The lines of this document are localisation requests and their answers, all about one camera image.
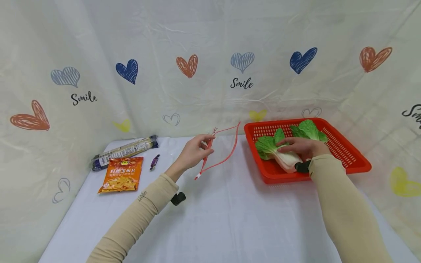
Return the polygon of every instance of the orange heart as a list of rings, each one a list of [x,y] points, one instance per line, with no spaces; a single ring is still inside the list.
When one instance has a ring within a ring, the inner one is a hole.
[[[360,53],[360,63],[365,72],[377,69],[392,53],[392,48],[385,48],[376,55],[372,47],[365,47]]]
[[[16,127],[25,130],[50,129],[50,123],[48,122],[47,116],[38,101],[32,101],[32,110],[34,111],[35,116],[29,114],[17,114],[10,118],[10,122]]]
[[[191,78],[196,73],[196,69],[197,69],[197,55],[196,54],[193,54],[189,58],[189,63],[187,63],[182,57],[178,57],[176,59],[176,62],[181,72],[184,75],[186,75],[188,78]]]

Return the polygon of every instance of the left hand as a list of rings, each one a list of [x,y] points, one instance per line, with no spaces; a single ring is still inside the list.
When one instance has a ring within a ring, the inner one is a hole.
[[[213,135],[200,134],[188,141],[177,160],[165,174],[176,182],[187,169],[196,166],[201,160],[213,153],[213,149],[208,149],[206,146],[213,139],[215,139]]]
[[[179,157],[174,163],[177,163],[183,170],[196,166],[203,158],[213,153],[213,149],[208,149],[206,144],[215,136],[200,134],[186,143]]]

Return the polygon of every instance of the orange snack package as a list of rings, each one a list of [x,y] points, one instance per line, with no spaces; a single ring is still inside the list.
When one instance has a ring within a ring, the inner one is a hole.
[[[111,159],[98,193],[137,190],[142,163],[143,157]]]

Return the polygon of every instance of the red plastic basket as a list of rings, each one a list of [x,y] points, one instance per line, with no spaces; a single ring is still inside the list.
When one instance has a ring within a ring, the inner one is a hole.
[[[253,158],[259,167],[261,177],[266,184],[290,183],[310,180],[309,174],[286,173],[275,160],[264,161],[257,153],[255,142],[260,136],[273,136],[278,128],[282,128],[286,137],[292,137],[290,125],[298,124],[306,119],[276,120],[270,122],[252,122],[244,126],[245,136]],[[342,161],[347,174],[365,173],[371,170],[370,162],[355,148],[337,129],[321,118],[310,118],[317,128],[324,132],[329,141],[332,154]]]

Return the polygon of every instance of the white table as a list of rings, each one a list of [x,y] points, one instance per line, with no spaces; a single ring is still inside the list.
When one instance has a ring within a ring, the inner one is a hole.
[[[140,154],[145,157],[140,190],[169,167],[189,139],[159,138],[158,149]],[[218,137],[214,148],[228,145],[224,140]],[[112,142],[107,150],[125,143]],[[150,172],[149,165],[158,153],[159,162]],[[227,162],[194,181],[199,170],[198,165],[181,177],[177,184],[186,194],[186,201],[177,207],[168,204],[132,247],[125,262],[341,262],[326,233],[314,184],[265,185],[244,135],[239,136]],[[85,262],[108,228],[141,192],[99,195],[104,177],[105,170],[89,173],[41,263]],[[393,260],[419,263],[370,204]]]

